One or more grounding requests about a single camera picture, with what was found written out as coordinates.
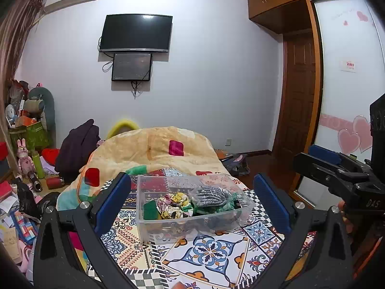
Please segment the grey dinosaur plush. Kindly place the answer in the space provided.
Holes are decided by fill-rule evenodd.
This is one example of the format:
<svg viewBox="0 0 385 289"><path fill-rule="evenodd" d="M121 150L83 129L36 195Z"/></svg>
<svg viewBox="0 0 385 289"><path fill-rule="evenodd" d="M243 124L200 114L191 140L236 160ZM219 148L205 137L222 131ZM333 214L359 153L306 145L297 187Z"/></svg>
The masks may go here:
<svg viewBox="0 0 385 289"><path fill-rule="evenodd" d="M24 102L24 110L31 119L42 123L49 137L56 139L55 102L52 93L45 87L31 89Z"/></svg>

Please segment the silver sequin pouch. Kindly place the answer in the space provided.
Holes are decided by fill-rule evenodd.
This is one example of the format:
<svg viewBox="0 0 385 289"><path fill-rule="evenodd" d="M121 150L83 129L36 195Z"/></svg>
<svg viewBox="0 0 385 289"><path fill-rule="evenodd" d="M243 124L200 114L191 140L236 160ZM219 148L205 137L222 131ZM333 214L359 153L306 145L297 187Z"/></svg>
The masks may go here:
<svg viewBox="0 0 385 289"><path fill-rule="evenodd" d="M197 207L222 207L232 194L221 187L199 186L190 192L191 201Z"/></svg>

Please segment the pink bunny toy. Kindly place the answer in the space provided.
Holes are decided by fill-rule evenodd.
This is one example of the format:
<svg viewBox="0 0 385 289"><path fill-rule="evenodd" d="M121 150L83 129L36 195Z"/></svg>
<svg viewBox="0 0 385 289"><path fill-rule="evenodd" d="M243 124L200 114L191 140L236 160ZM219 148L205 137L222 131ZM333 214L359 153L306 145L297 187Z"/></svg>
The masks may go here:
<svg viewBox="0 0 385 289"><path fill-rule="evenodd" d="M32 158L29 156L29 151L24 138L17 140L17 157L18 167L23 176L28 176L28 173L35 172L35 165Z"/></svg>

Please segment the colourful floral scrunchie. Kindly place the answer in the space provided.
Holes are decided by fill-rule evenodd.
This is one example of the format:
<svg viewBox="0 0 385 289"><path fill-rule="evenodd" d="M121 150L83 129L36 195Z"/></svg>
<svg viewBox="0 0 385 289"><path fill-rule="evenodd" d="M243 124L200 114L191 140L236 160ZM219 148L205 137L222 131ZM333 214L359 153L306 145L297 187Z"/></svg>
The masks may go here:
<svg viewBox="0 0 385 289"><path fill-rule="evenodd" d="M193 206L183 192L165 194L157 200L157 209L162 219L178 219L193 216Z"/></svg>

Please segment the green cardboard box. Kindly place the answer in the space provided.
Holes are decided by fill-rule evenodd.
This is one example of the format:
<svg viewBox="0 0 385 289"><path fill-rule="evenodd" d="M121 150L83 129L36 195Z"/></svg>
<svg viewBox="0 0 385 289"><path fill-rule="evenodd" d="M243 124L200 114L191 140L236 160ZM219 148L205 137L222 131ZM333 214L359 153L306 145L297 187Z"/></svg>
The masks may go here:
<svg viewBox="0 0 385 289"><path fill-rule="evenodd" d="M9 129L9 134L14 152L18 149L17 140L22 140L23 138L26 140L26 147L29 151L33 149L40 151L52 144L49 132L40 121L27 127L11 128Z"/></svg>

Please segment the green cylinder bottle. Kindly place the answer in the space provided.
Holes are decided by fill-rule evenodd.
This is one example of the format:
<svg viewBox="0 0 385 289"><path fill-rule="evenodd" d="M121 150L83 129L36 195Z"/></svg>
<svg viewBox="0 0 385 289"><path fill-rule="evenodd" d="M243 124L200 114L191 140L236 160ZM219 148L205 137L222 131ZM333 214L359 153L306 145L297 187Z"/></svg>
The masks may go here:
<svg viewBox="0 0 385 289"><path fill-rule="evenodd" d="M33 150L31 152L31 154L32 154L33 164L34 164L34 167L35 167L35 170L37 173L37 177L39 179L44 179L45 178L45 172L44 172L44 169L42 167L39 153L36 150Z"/></svg>

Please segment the grey backpack on floor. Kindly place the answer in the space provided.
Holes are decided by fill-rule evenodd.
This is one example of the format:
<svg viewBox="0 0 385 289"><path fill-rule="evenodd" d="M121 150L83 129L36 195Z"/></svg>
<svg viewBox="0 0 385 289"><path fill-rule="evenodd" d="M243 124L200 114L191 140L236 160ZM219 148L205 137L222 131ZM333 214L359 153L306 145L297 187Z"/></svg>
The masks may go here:
<svg viewBox="0 0 385 289"><path fill-rule="evenodd" d="M247 154L245 153L231 154L223 158L221 163L233 177L247 176L250 174L250 169L247 164Z"/></svg>

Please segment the wall power socket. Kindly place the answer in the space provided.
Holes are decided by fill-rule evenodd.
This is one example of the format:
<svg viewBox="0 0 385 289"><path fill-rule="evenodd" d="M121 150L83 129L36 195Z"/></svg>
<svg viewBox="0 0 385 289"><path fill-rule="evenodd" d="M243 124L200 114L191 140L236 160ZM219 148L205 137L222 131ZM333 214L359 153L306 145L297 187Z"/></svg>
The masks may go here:
<svg viewBox="0 0 385 289"><path fill-rule="evenodd" d="M232 144L232 139L231 138L228 138L225 142L225 146L231 146Z"/></svg>

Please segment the brown wooden door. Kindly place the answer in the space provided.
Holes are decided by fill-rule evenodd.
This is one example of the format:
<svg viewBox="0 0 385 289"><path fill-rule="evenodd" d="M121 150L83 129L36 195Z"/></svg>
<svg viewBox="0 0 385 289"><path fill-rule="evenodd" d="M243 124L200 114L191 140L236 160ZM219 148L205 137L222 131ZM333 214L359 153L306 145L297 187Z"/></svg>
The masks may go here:
<svg viewBox="0 0 385 289"><path fill-rule="evenodd" d="M305 149L315 86L313 34L284 36L284 75L280 118L273 146L274 156L284 164Z"/></svg>

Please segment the green felt pouch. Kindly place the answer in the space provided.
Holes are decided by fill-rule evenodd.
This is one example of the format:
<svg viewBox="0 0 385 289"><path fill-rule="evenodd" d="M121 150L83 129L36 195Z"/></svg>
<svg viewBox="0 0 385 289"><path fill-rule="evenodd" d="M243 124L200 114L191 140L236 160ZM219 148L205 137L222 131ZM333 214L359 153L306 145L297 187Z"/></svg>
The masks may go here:
<svg viewBox="0 0 385 289"><path fill-rule="evenodd" d="M157 202L151 200L143 205L143 219L145 221L162 220L162 216L157 209Z"/></svg>

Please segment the patterned patchwork tablecloth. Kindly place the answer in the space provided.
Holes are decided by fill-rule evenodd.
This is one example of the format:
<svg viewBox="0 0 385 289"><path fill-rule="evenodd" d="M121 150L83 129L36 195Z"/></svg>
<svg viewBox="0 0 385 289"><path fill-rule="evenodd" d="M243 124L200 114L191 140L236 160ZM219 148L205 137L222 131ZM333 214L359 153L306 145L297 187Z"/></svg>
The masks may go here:
<svg viewBox="0 0 385 289"><path fill-rule="evenodd" d="M285 236L273 227L257 195L235 177L207 174L241 189L256 204L244 226L231 230L193 229L187 237L153 235L140 241L136 191L132 191L101 241L137 288L248 288L268 266Z"/></svg>

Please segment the dark purple jacket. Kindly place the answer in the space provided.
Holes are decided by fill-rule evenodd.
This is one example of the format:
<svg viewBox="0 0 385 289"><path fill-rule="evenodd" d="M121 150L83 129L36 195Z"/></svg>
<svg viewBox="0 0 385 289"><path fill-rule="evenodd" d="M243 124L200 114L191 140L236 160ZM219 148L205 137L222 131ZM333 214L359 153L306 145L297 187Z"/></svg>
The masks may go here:
<svg viewBox="0 0 385 289"><path fill-rule="evenodd" d="M99 128L93 119L69 132L62 142L55 163L55 170L65 183L72 183L78 177L79 170L87 164L99 140Z"/></svg>

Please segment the clear plastic storage bin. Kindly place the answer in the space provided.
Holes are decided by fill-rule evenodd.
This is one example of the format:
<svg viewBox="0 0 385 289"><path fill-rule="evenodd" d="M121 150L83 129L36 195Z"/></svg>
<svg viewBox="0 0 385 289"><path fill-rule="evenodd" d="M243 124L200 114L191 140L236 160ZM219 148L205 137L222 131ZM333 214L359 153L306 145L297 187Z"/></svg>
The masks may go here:
<svg viewBox="0 0 385 289"><path fill-rule="evenodd" d="M226 174L138 176L136 224L144 243L192 240L243 226L256 206Z"/></svg>

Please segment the small wall monitor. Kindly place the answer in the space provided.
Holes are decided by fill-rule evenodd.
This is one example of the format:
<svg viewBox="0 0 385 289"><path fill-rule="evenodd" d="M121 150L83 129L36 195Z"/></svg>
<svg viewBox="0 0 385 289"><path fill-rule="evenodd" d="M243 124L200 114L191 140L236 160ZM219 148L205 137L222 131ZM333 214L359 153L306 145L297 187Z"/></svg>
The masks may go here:
<svg viewBox="0 0 385 289"><path fill-rule="evenodd" d="M112 82L148 82L151 78L151 53L115 53Z"/></svg>

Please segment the large wall television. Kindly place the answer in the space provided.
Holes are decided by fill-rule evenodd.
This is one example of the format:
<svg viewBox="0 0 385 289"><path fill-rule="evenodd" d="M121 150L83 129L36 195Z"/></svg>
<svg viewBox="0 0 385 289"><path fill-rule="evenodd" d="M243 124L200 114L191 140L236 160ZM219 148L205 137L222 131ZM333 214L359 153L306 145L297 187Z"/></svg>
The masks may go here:
<svg viewBox="0 0 385 289"><path fill-rule="evenodd" d="M172 16L109 14L104 21L101 52L168 52Z"/></svg>

